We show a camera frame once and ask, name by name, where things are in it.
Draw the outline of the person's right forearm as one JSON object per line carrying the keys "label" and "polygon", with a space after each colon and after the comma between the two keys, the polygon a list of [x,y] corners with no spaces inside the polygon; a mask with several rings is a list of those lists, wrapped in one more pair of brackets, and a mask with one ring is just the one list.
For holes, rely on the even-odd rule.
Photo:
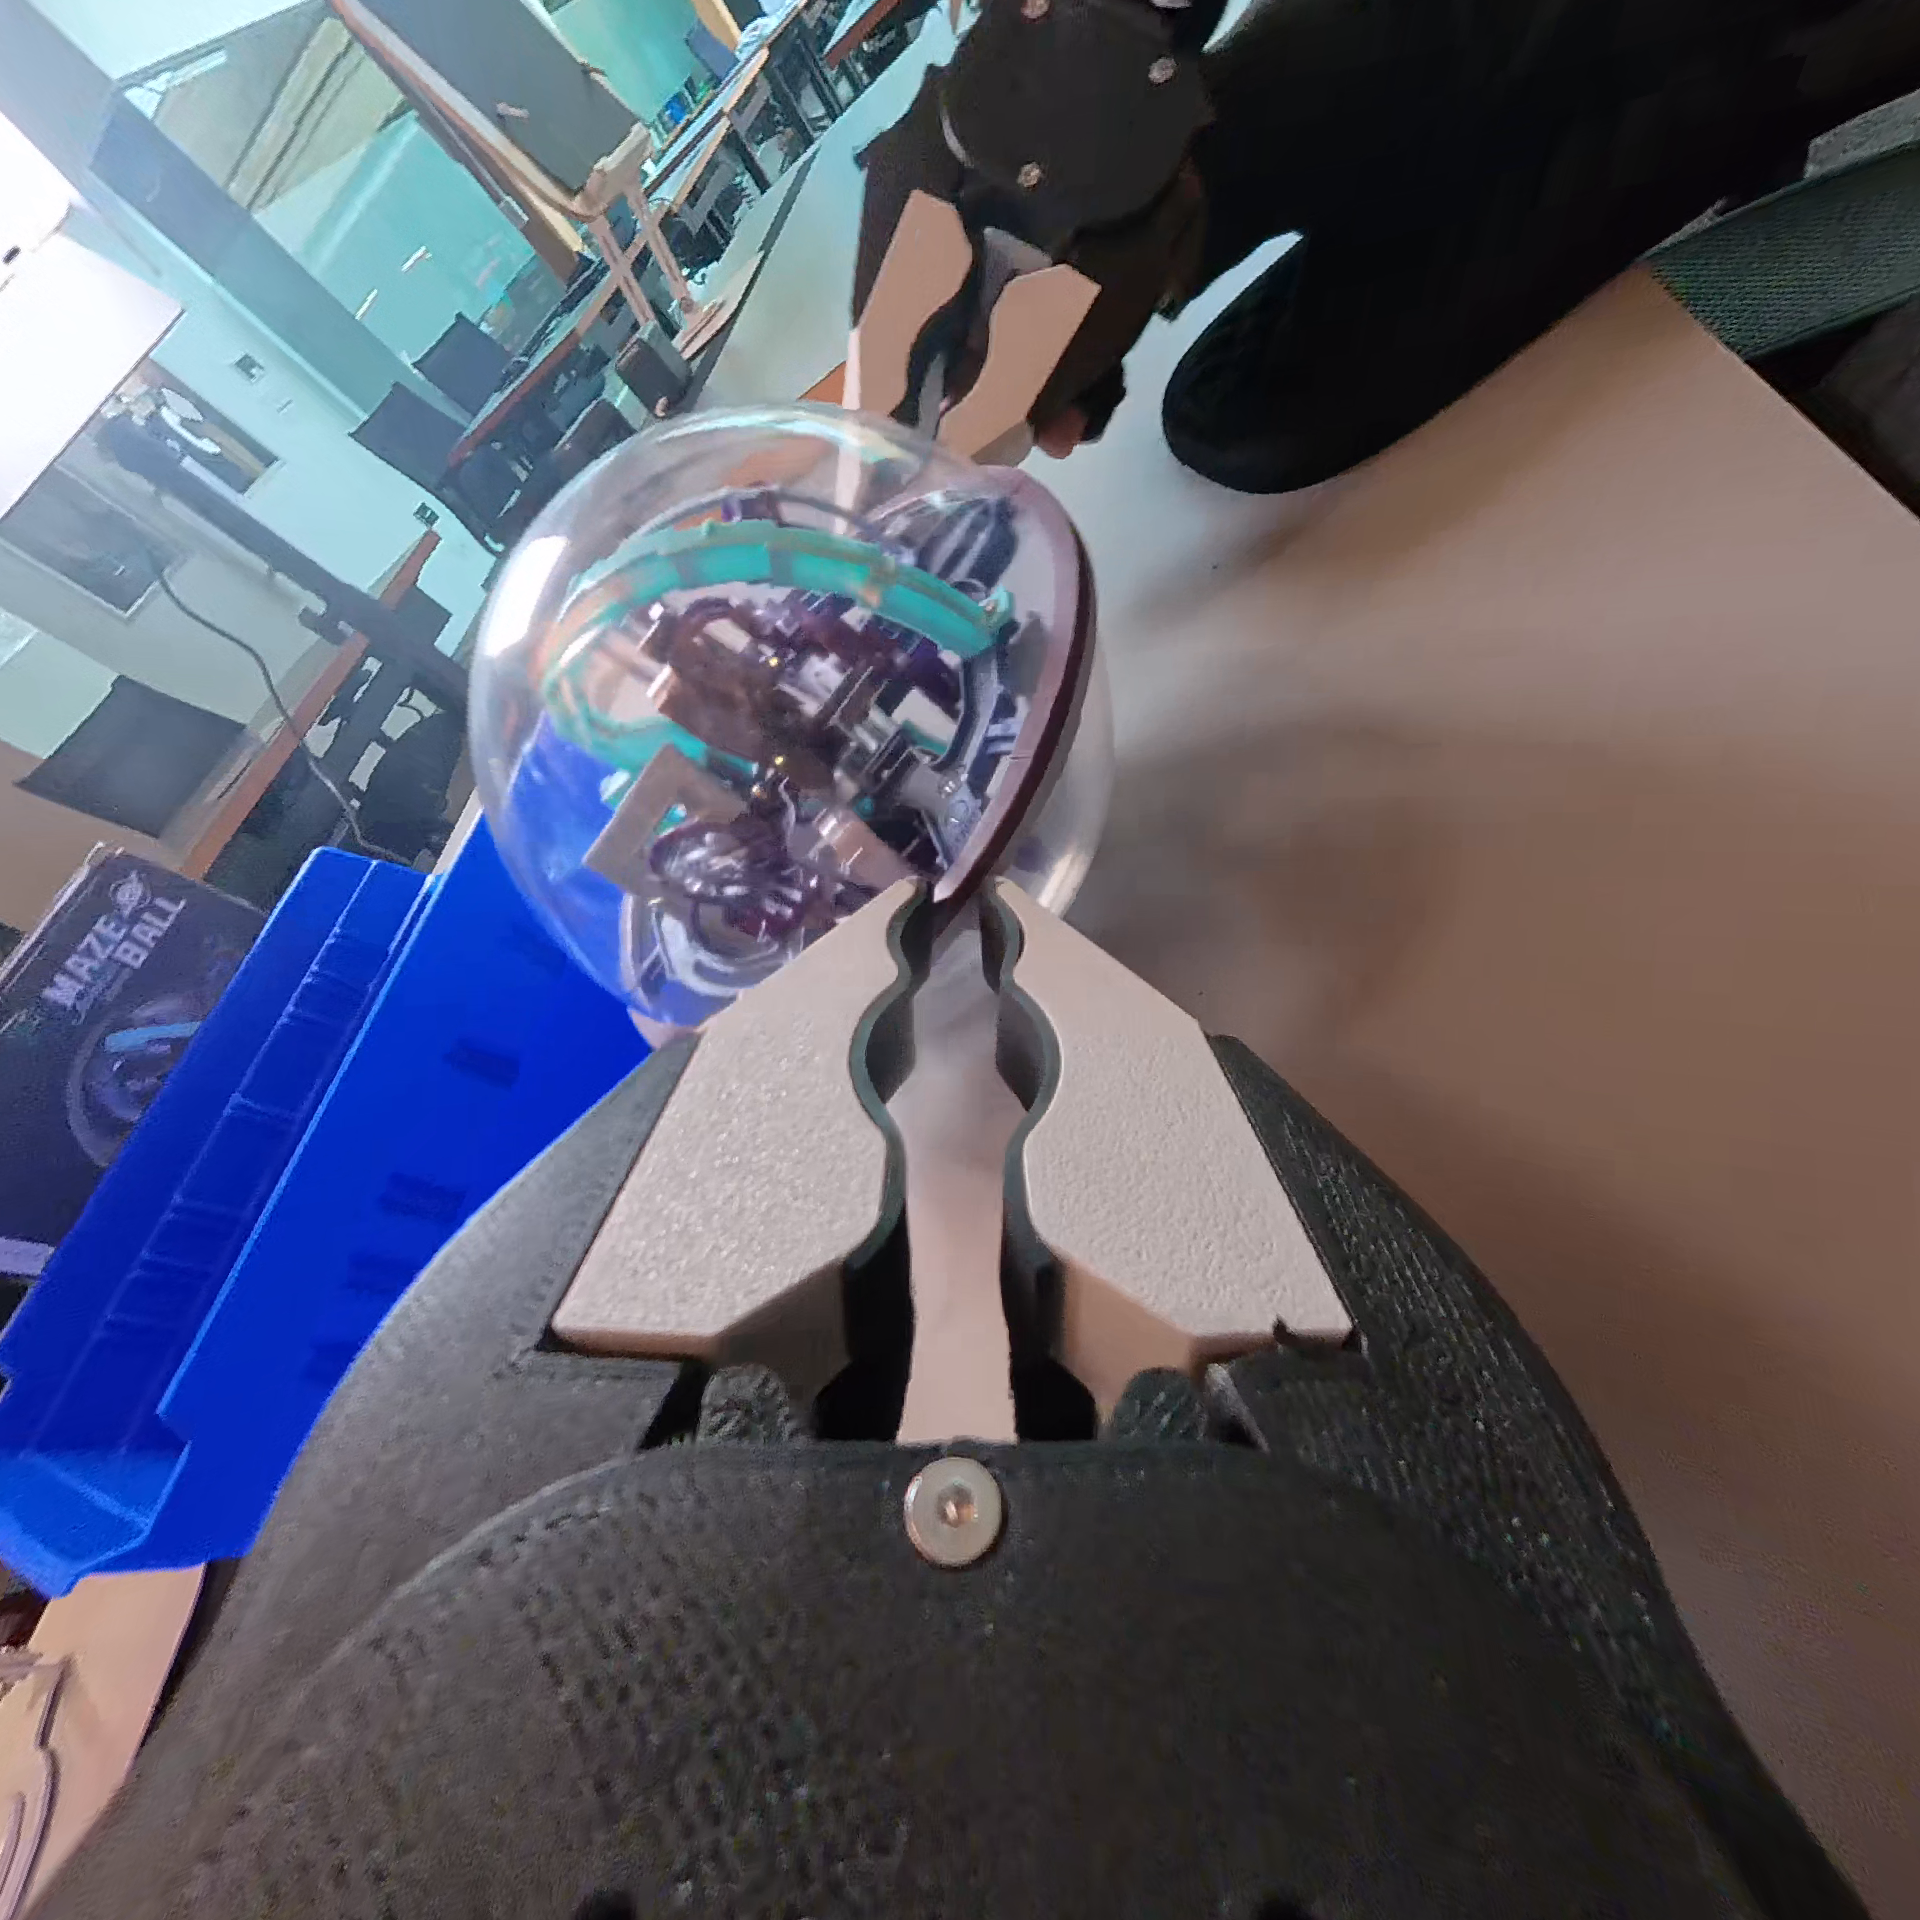
{"label": "person's right forearm", "polygon": [[1276,3],[1208,51],[1201,284],[1465,224],[1640,254],[1916,91],[1917,5]]}

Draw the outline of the dark blue cardboard box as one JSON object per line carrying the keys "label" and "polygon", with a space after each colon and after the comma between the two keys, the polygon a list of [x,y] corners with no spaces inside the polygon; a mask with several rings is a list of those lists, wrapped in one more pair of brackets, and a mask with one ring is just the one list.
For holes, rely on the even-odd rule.
{"label": "dark blue cardboard box", "polygon": [[78,1224],[265,925],[251,902],[97,846],[2,972],[2,1276]]}

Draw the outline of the blue plastic bin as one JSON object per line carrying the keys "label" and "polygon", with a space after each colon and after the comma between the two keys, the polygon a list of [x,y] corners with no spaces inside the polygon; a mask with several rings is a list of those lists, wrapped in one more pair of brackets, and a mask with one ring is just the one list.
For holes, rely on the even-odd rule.
{"label": "blue plastic bin", "polygon": [[5,1570],[244,1554],[405,1290],[645,1051],[482,824],[434,873],[309,858],[8,1323]]}

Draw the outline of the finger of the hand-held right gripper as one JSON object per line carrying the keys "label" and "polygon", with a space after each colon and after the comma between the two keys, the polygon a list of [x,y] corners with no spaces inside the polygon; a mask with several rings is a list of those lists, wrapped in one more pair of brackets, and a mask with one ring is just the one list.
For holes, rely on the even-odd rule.
{"label": "finger of the hand-held right gripper", "polygon": [[918,416],[929,342],[969,288],[973,266],[960,210],[944,198],[908,197],[848,337],[845,410]]}
{"label": "finger of the hand-held right gripper", "polygon": [[987,464],[1032,443],[1032,421],[1057,366],[1098,301],[1086,274],[1017,274],[987,316],[987,349],[968,393],[944,410],[944,448]]}

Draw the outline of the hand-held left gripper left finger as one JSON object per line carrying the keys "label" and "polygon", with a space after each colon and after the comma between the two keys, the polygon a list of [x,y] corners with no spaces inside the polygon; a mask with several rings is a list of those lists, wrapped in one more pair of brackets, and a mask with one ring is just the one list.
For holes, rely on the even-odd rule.
{"label": "hand-held left gripper left finger", "polygon": [[921,890],[886,886],[690,1043],[561,1297],[561,1344],[760,1365],[818,1429],[898,1429]]}

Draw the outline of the clear maze ball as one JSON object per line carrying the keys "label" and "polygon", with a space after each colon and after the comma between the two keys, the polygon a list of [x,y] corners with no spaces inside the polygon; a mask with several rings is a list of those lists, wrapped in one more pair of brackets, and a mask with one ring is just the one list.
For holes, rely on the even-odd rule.
{"label": "clear maze ball", "polygon": [[913,883],[1084,890],[1113,798],[1086,539],[1021,469],[828,405],[622,438],[531,517],[472,656],[472,770],[561,949],[707,1025]]}

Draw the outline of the wooden stand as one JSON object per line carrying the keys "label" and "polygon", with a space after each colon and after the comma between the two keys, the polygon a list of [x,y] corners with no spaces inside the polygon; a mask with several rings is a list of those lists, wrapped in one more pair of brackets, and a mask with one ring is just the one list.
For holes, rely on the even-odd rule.
{"label": "wooden stand", "polygon": [[633,126],[613,153],[587,170],[580,186],[565,186],[486,118],[474,131],[482,138],[502,192],[534,235],[571,238],[571,254],[587,254],[587,264],[600,267],[578,301],[578,332],[590,332],[613,305],[622,305],[641,330],[659,324],[676,353],[692,361],[734,318],[740,293],[698,296],[667,242],[645,179],[653,155],[645,126]]}

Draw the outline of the pale round board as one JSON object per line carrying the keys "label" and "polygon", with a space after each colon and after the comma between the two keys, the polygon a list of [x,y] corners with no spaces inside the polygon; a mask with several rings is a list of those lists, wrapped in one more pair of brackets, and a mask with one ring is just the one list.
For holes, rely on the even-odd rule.
{"label": "pale round board", "polygon": [[5,1649],[2,1680],[2,1913],[12,1916],[25,1900],[57,1797],[64,1660]]}

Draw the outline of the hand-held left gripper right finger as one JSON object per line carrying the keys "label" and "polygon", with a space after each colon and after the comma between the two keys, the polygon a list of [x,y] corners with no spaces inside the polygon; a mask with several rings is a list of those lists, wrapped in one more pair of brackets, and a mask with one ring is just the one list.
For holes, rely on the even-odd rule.
{"label": "hand-held left gripper right finger", "polygon": [[1209,1034],[1008,880],[992,886],[998,1299],[1019,1435],[1090,1435],[1140,1374],[1194,1385],[1354,1315]]}

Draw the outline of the framed wall picture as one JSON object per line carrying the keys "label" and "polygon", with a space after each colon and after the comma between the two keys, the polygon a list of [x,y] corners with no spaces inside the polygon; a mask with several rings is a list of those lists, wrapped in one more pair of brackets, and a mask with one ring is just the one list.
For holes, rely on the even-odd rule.
{"label": "framed wall picture", "polygon": [[180,555],[88,478],[52,466],[2,517],[2,539],[118,617],[141,611]]}
{"label": "framed wall picture", "polygon": [[246,496],[282,464],[275,448],[153,358],[140,364],[99,410],[99,441],[105,438],[107,424],[133,426],[200,478],[235,496]]}

